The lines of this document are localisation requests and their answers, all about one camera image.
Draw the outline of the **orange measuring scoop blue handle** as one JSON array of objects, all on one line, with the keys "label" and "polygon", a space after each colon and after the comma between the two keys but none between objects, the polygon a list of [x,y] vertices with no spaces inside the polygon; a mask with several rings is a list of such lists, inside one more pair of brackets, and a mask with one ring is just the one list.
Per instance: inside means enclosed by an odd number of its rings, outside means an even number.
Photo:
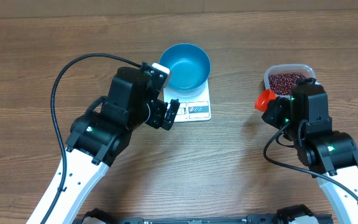
[{"label": "orange measuring scoop blue handle", "polygon": [[261,112],[265,112],[268,108],[268,103],[271,100],[275,100],[276,97],[276,94],[271,89],[266,89],[256,99],[254,108]]}]

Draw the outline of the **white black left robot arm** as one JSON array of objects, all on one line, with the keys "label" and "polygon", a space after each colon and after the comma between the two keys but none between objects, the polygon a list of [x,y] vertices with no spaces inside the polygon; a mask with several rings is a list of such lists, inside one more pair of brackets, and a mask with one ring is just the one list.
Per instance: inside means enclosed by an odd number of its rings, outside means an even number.
[{"label": "white black left robot arm", "polygon": [[141,124],[171,129],[179,101],[158,99],[172,71],[153,63],[121,67],[108,96],[94,101],[75,119],[63,158],[29,223],[72,223],[95,185],[129,145]]}]

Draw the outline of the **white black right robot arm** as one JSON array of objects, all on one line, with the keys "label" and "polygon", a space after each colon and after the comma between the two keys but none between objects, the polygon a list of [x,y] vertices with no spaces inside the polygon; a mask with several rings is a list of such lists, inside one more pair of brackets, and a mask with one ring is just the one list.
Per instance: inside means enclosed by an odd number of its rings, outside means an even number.
[{"label": "white black right robot arm", "polygon": [[255,108],[262,119],[293,143],[303,167],[267,160],[316,178],[339,223],[358,223],[358,147],[347,133],[332,129],[326,95],[260,96]]}]

